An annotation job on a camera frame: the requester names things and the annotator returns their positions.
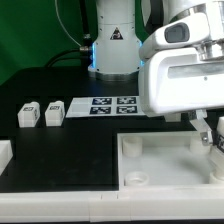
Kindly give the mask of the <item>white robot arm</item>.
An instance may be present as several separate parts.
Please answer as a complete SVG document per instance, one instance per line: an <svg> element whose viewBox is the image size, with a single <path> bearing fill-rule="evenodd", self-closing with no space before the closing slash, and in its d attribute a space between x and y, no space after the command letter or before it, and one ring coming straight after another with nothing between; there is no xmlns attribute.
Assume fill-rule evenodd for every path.
<svg viewBox="0 0 224 224"><path fill-rule="evenodd" d="M224 107L224 0L140 0L145 41L135 34L135 0L96 0L92 77L138 78L149 116L186 112L205 145L208 109Z"/></svg>

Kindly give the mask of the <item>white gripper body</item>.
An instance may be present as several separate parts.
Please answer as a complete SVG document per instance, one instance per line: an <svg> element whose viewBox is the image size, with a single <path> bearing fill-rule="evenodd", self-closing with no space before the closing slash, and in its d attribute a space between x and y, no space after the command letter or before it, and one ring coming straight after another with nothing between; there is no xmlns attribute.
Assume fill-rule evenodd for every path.
<svg viewBox="0 0 224 224"><path fill-rule="evenodd" d="M139 50L144 66L138 90L149 117L224 106L224 59L203 60L199 46L209 40L204 13L157 29Z"/></svg>

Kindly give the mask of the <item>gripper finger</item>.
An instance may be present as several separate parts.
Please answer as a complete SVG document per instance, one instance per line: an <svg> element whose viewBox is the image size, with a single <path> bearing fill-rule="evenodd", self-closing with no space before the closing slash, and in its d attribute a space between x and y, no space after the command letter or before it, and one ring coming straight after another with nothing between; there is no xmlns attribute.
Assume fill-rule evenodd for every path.
<svg viewBox="0 0 224 224"><path fill-rule="evenodd" d="M202 144L209 146L213 144L212 129L205 121L207 111L204 109L194 110L189 113L189 121L191 125L199 132Z"/></svg>

